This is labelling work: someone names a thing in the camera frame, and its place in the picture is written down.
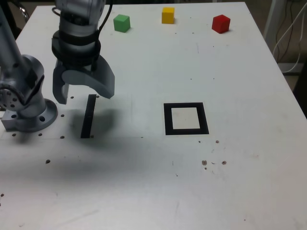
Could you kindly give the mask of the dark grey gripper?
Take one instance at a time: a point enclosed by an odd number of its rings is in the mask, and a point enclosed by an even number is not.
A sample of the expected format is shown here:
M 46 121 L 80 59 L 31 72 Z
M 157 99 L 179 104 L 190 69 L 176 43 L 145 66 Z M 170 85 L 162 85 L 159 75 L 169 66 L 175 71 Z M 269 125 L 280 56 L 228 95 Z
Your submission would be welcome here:
M 100 96 L 110 99 L 115 93 L 115 75 L 102 56 L 91 63 L 58 59 L 53 71 L 52 87 L 58 103 L 67 103 L 69 85 L 88 86 Z

